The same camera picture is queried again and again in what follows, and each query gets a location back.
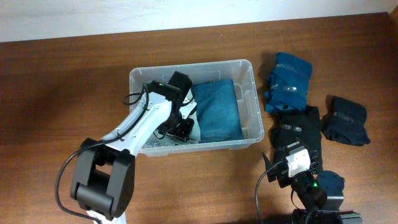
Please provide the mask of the light blue jeans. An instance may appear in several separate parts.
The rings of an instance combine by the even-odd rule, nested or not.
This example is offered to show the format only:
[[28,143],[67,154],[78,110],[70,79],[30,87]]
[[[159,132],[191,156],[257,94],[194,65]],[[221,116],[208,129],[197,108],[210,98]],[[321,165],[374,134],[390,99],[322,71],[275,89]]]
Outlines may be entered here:
[[166,133],[165,131],[157,129],[150,135],[143,148],[168,147],[199,143],[201,141],[201,134],[198,121],[196,118],[189,118],[188,120],[193,122],[193,128],[186,141],[176,134]]

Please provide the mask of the large black garment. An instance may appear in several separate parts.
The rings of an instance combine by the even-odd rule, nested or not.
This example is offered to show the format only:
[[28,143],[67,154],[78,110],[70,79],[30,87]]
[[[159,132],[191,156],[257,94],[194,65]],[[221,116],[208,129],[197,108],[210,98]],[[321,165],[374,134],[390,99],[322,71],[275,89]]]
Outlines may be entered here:
[[302,141],[309,153],[317,152],[315,174],[323,170],[322,161],[322,123],[319,109],[307,106],[304,110],[277,112],[277,126],[271,129],[271,144],[274,149]]

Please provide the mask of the dark blue jeans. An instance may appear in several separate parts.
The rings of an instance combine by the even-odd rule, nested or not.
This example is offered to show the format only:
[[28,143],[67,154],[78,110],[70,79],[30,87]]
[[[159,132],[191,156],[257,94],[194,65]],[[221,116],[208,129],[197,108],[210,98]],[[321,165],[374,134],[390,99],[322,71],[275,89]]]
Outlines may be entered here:
[[196,84],[192,90],[197,103],[201,143],[244,139],[231,79]]

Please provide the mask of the teal taped garment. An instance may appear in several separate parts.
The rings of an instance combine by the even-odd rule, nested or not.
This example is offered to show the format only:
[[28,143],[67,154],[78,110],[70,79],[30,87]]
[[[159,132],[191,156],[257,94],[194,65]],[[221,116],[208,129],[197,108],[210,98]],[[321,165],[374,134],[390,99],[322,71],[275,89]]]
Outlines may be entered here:
[[275,67],[267,77],[265,111],[303,111],[307,106],[312,64],[285,52],[276,53]]

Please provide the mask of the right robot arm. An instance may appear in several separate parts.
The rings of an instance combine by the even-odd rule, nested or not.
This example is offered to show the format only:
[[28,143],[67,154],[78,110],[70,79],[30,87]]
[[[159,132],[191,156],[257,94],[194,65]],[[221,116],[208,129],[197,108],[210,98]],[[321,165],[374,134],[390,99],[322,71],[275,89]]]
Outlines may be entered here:
[[273,160],[263,154],[266,170],[261,178],[277,181],[280,188],[290,187],[306,212],[337,212],[344,200],[345,179],[330,170],[318,171],[320,155],[303,142],[279,147]]

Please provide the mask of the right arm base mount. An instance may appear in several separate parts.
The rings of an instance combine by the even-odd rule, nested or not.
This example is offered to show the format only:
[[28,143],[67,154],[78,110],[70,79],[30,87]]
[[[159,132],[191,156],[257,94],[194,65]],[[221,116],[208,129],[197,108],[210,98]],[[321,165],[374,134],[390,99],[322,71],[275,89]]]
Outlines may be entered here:
[[360,213],[353,211],[329,211],[317,210],[308,212],[306,210],[294,210],[287,221],[288,224],[362,224],[363,218]]

